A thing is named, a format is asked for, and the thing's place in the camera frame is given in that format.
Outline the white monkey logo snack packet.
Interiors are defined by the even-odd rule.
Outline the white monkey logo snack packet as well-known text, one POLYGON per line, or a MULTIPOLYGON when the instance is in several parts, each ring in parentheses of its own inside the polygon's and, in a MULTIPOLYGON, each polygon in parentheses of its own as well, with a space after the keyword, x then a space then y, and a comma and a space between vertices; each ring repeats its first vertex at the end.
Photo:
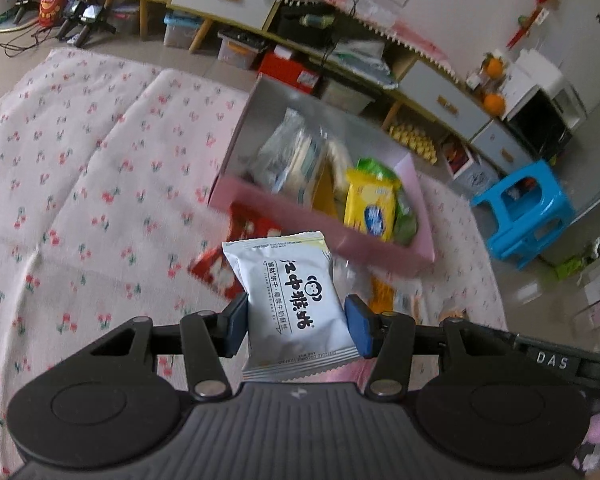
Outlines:
POLYGON ((234 240, 222 249, 248 296, 245 379, 284 382, 360 356, 332 282, 332 254, 322 232, 234 240))

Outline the yellow snack packet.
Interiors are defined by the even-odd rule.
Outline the yellow snack packet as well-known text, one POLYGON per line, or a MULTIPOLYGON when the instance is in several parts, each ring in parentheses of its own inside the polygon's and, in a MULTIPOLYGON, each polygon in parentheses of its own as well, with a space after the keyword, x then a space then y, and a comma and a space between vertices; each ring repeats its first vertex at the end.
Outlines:
POLYGON ((391 240, 396 220, 396 186, 365 171, 347 170, 349 191, 344 207, 343 224, 350 229, 391 240))

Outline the silver long snack packet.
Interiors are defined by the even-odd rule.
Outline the silver long snack packet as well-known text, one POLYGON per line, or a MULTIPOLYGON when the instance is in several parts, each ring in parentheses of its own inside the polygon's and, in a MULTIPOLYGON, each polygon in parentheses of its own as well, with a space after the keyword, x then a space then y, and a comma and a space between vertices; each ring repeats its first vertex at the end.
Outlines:
POLYGON ((260 188, 309 207, 325 158, 324 136, 298 110, 287 108, 272 136, 250 160, 248 174, 260 188))

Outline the blue plastic stool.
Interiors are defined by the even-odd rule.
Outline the blue plastic stool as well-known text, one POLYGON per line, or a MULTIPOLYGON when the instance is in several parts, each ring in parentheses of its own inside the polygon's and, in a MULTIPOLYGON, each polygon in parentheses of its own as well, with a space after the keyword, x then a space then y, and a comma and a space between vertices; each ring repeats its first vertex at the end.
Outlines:
POLYGON ((492 258, 519 269, 562 236, 576 216, 547 162, 518 169, 470 201, 490 209, 496 229, 486 239, 492 258))

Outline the cherry print pink cloth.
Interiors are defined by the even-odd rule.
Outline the cherry print pink cloth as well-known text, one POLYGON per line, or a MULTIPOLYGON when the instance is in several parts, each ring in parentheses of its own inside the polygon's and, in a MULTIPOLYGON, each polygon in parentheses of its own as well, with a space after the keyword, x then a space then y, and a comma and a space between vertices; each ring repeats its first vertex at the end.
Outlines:
POLYGON ((208 205, 244 92, 57 49, 0 99, 0 472, 7 405, 137 315, 174 324, 223 299, 187 271, 221 243, 208 205))

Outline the yellow egg tray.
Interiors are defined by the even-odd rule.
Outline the yellow egg tray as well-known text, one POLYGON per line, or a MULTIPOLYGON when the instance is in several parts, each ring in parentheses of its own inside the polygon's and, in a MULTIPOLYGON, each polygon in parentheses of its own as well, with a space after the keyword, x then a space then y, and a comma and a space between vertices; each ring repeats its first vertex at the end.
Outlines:
POLYGON ((389 136, 428 164, 435 165, 437 163, 436 146, 423 128, 398 122, 389 127, 389 136))

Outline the orange fruit lower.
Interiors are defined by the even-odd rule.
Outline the orange fruit lower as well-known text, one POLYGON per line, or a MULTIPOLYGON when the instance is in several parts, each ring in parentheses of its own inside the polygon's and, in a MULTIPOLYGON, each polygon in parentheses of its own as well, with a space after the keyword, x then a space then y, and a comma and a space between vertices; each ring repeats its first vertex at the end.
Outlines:
POLYGON ((497 93, 486 93, 482 99, 482 106, 493 117, 502 117, 506 112, 505 98, 497 93))

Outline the orange fruit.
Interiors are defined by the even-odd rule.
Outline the orange fruit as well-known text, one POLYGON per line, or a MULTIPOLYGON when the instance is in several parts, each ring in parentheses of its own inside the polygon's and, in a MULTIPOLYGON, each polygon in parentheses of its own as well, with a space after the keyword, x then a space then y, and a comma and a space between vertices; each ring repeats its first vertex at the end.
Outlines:
POLYGON ((492 80, 501 79, 505 73, 503 60, 493 55, 489 55, 484 59, 482 68, 486 76, 492 80))
POLYGON ((505 98, 497 93, 486 93, 482 99, 482 106, 493 117, 502 117, 506 112, 505 98))

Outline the clear storage bin right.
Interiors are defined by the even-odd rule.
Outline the clear storage bin right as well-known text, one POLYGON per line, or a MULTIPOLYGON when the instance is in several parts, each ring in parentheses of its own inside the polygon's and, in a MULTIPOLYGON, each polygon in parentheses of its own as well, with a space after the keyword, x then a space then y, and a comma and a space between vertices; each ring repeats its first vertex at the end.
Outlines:
POLYGON ((320 99, 330 106, 355 115, 361 114, 374 100, 371 96, 330 78, 323 84, 320 99))

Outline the black microwave oven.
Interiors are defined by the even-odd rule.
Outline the black microwave oven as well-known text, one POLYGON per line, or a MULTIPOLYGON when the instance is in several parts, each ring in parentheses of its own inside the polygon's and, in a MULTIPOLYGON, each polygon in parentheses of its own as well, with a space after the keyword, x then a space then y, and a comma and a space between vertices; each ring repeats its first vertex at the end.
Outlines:
POLYGON ((500 87, 504 122, 530 153, 554 162, 586 119, 576 90, 550 63, 527 68, 512 63, 500 87))

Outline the orange fruit upper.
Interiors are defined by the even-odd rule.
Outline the orange fruit upper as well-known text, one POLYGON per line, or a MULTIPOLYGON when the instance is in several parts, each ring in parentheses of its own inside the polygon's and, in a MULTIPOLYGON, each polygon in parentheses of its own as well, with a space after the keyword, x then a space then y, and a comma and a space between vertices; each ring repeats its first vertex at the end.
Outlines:
POLYGON ((484 59, 482 68, 486 76, 492 80, 501 79, 505 73, 503 60, 493 55, 489 55, 484 59))

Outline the clear storage bin with keyboard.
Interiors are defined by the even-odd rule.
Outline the clear storage bin with keyboard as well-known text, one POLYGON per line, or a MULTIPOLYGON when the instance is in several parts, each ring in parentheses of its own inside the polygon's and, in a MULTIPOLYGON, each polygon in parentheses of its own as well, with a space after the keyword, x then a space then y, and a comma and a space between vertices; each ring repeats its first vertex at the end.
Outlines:
POLYGON ((222 29, 218 38, 221 40, 218 60, 241 70, 251 70, 268 46, 265 39, 240 29, 222 29))

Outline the clear storage bin blue lid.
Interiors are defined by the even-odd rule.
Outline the clear storage bin blue lid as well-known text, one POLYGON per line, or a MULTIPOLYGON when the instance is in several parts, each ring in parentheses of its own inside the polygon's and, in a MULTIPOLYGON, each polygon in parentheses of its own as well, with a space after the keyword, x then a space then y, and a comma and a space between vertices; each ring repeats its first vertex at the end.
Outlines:
POLYGON ((188 50, 204 20, 193 14, 169 11, 163 18, 166 26, 163 45, 188 50))

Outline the wooden TV cabinet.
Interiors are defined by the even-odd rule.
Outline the wooden TV cabinet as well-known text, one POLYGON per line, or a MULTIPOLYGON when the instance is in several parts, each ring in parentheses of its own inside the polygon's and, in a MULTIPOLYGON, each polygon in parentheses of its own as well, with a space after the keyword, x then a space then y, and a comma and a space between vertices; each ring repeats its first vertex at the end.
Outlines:
POLYGON ((157 1, 171 10, 193 13, 207 23, 232 25, 268 37, 324 61, 330 70, 394 97, 461 138, 504 174, 532 163, 532 156, 504 122, 491 116, 452 77, 423 56, 369 29, 353 17, 321 2, 286 0, 140 0, 157 1), (344 60, 344 46, 362 32, 384 44, 391 58, 389 81, 356 74, 344 60))

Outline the black tripod device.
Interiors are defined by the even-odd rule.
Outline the black tripod device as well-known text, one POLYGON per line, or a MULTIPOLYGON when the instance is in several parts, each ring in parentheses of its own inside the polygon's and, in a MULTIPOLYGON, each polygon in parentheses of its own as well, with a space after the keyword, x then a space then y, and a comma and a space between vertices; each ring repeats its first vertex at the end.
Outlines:
POLYGON ((85 47, 96 32, 114 35, 117 29, 109 21, 111 2, 90 3, 87 0, 73 0, 67 6, 56 39, 76 48, 85 47))

